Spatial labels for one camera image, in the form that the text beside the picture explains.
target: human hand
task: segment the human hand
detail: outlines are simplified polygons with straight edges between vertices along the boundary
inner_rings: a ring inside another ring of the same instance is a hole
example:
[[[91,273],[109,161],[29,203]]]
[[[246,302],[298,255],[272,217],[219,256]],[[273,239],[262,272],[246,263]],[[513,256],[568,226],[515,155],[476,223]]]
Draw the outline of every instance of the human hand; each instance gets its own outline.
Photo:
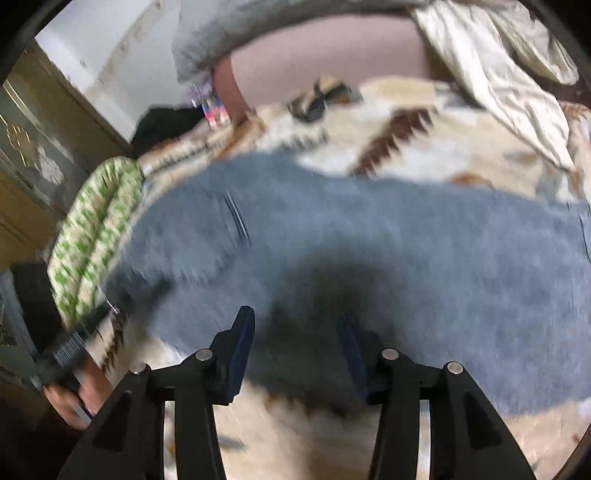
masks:
[[[94,416],[113,391],[113,386],[90,356],[84,360],[80,372],[82,373],[82,382],[78,391],[79,397],[59,385],[43,387],[43,392],[49,403],[66,423],[76,430],[84,430],[87,426],[75,411],[76,407],[80,406],[80,400],[86,410]]]

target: patterned blanket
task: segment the patterned blanket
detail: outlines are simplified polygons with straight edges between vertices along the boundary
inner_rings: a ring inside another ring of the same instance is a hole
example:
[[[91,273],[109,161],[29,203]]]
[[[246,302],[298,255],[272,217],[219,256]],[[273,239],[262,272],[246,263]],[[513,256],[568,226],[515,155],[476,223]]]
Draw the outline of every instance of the patterned blanket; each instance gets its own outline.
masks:
[[[562,171],[540,158],[490,114],[452,85],[387,78],[360,88],[363,102],[330,106],[324,118],[302,124],[284,105],[263,106],[236,130],[215,138],[195,132],[138,160],[148,178],[134,218],[164,192],[213,161],[245,151],[297,152],[302,166],[330,176],[394,176],[414,182],[451,182],[496,188],[529,199],[579,202],[589,198],[589,111],[563,105],[571,126],[569,153],[576,164]],[[116,381],[132,361],[153,368],[181,360],[157,339],[129,325]],[[591,419],[591,403],[568,403],[539,415],[505,418],[538,478],[552,478],[572,453]],[[361,479],[375,441],[378,415],[343,418],[338,412],[274,398],[249,384],[230,407],[216,408],[229,478]],[[166,431],[170,432],[170,423]],[[419,478],[428,478],[428,415],[421,414]],[[174,445],[168,442],[167,476],[174,478]]]

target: bolt head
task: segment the bolt head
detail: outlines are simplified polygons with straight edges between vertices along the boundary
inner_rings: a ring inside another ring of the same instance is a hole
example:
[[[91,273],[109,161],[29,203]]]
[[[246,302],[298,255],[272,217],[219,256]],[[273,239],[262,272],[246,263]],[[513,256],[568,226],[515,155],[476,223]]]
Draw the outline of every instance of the bolt head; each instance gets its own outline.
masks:
[[[209,348],[202,348],[201,350],[197,350],[197,353],[195,353],[195,358],[197,360],[201,360],[202,362],[209,360],[211,357],[213,357],[213,352]]]
[[[141,372],[146,370],[146,364],[144,362],[136,362],[131,365],[129,371],[134,375],[139,375]]]
[[[464,371],[464,367],[457,362],[449,362],[447,364],[447,369],[454,375],[461,374]]]
[[[382,350],[382,357],[384,360],[396,360],[399,356],[400,353],[398,353],[398,350],[395,350],[394,348],[385,348]]]

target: brown zigzag pattern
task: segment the brown zigzag pattern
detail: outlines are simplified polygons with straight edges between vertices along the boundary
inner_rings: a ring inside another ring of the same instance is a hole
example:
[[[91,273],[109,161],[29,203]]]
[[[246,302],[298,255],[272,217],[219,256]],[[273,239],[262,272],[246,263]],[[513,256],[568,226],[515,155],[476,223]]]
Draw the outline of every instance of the brown zigzag pattern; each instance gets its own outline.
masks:
[[[352,175],[367,175],[375,171],[375,167],[381,163],[382,159],[390,156],[390,150],[400,151],[397,141],[408,142],[417,130],[427,133],[423,122],[427,125],[433,124],[426,108],[395,111],[382,131],[372,139],[369,147],[361,154],[359,164]]]

